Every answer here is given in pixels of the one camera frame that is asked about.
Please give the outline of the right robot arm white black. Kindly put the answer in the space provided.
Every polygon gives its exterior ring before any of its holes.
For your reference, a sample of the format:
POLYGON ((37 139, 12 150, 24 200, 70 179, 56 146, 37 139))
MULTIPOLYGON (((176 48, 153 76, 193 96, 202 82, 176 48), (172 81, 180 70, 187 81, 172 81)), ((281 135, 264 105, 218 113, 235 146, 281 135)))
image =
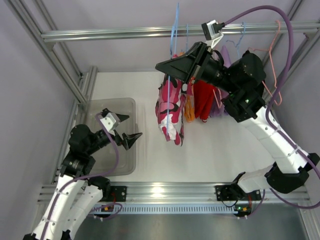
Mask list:
POLYGON ((263 95, 266 73, 261 59, 252 52, 225 66, 222 54, 204 42, 195 43, 185 54, 156 64, 155 68, 185 84, 202 81, 227 96, 222 104, 228 115, 262 144, 273 164, 253 172, 242 172, 226 186, 241 196, 255 190, 271 190, 276 196, 303 186, 320 158, 302 150, 271 114, 263 95))

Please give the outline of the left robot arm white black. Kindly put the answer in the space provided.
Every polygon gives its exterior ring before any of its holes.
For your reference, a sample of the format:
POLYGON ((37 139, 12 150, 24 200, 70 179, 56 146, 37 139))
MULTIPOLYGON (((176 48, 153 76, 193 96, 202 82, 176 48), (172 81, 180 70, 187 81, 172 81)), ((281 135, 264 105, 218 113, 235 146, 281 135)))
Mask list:
POLYGON ((52 198, 38 225, 23 237, 25 240, 74 239, 94 206, 109 198, 112 187, 106 176, 113 170, 91 174, 96 163, 93 154, 112 145, 118 163, 118 147, 129 150, 142 133, 118 134, 117 126, 129 116, 107 108, 97 113, 95 118, 101 126, 96 132, 92 132, 86 124, 72 128, 68 140, 69 152, 62 161, 52 198))

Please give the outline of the pink camouflage trousers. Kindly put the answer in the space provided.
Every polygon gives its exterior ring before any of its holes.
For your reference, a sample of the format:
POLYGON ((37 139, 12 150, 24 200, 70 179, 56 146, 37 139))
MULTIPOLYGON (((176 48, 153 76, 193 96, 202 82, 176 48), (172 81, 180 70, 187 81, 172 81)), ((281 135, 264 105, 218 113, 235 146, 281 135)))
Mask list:
POLYGON ((166 141, 182 146, 184 141, 184 110, 186 103, 185 85, 169 75, 165 75, 158 88, 155 115, 158 128, 166 141))

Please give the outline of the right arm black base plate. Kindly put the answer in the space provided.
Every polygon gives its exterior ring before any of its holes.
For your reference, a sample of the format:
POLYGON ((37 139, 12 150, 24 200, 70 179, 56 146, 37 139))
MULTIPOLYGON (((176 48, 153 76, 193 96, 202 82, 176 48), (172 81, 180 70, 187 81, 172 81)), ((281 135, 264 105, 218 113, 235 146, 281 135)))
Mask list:
POLYGON ((260 201, 262 195, 259 190, 249 193, 244 192, 237 184, 216 185, 215 186, 217 200, 222 201, 260 201))

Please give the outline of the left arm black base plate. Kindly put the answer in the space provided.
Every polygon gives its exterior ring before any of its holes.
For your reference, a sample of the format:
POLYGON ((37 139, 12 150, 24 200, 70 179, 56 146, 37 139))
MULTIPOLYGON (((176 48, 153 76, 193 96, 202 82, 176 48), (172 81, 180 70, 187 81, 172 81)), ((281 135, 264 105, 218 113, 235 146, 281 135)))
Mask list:
POLYGON ((127 186, 109 186, 103 193, 101 202, 124 203, 127 200, 127 186))

